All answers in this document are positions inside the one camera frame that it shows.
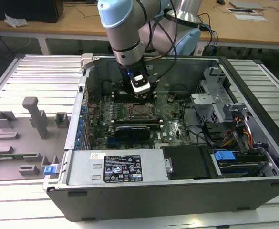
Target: white paper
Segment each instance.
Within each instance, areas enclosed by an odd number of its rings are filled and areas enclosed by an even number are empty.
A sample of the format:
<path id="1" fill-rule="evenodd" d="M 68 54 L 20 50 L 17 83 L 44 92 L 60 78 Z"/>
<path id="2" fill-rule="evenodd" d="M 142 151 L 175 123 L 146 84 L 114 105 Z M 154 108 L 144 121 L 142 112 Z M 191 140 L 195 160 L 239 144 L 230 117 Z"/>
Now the white paper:
<path id="1" fill-rule="evenodd" d="M 241 20 L 268 21 L 262 16 L 239 15 L 239 14 L 234 14 L 234 16 Z"/>
<path id="2" fill-rule="evenodd" d="M 16 28 L 16 26 L 25 26 L 28 25 L 26 19 L 15 19 L 12 17 L 9 17 L 7 14 L 5 14 L 6 19 L 4 20 L 5 23 L 7 23 L 8 25 Z"/>

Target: computer case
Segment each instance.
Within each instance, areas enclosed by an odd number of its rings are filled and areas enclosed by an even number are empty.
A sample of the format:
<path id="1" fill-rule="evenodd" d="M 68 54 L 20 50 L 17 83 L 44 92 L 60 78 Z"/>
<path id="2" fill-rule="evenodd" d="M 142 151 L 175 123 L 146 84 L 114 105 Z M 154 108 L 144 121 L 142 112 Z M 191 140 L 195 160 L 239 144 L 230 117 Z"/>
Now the computer case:
<path id="1" fill-rule="evenodd" d="M 16 19 L 55 23 L 63 10 L 62 0 L 0 0 L 0 20 L 7 14 Z"/>

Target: robotic arm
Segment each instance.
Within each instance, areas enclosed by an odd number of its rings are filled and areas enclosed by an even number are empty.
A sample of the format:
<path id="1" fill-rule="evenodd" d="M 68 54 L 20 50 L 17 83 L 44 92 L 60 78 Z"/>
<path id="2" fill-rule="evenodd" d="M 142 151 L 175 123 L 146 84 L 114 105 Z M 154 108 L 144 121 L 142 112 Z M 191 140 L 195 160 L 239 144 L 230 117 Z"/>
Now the robotic arm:
<path id="1" fill-rule="evenodd" d="M 167 52 L 172 46 L 170 39 L 176 40 L 177 55 L 190 55 L 199 38 L 200 21 L 197 11 L 201 0 L 179 0 L 176 8 L 177 25 L 174 11 L 165 17 L 160 15 L 168 6 L 169 0 L 99 0 L 98 11 L 102 25 L 112 47 L 122 74 L 123 88 L 129 94 L 143 96 L 156 86 L 149 83 L 144 51 L 156 49 Z M 167 31 L 157 26 L 155 20 Z"/>

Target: laptop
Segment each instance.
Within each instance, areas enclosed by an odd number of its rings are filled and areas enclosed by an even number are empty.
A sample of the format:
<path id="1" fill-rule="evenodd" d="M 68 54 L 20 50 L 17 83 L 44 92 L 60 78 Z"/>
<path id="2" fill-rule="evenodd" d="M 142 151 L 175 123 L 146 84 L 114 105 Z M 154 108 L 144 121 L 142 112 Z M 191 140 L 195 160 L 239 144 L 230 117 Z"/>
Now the laptop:
<path id="1" fill-rule="evenodd" d="M 236 9 L 249 9 L 249 10 L 265 10 L 263 6 L 258 3 L 230 1 L 229 2 Z"/>

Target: white table leg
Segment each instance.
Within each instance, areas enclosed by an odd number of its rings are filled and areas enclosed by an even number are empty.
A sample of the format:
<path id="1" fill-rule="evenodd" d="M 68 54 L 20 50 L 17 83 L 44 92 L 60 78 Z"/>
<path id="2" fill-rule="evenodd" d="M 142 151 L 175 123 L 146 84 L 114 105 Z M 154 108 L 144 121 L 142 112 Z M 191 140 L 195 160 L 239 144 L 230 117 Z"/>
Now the white table leg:
<path id="1" fill-rule="evenodd" d="M 50 48 L 47 45 L 46 39 L 45 38 L 38 38 L 39 44 L 42 50 L 43 55 L 51 55 Z"/>
<path id="2" fill-rule="evenodd" d="M 199 42 L 196 46 L 196 49 L 195 49 L 195 52 L 194 52 L 193 55 L 194 56 L 202 56 L 204 48 L 205 48 L 205 44 Z"/>

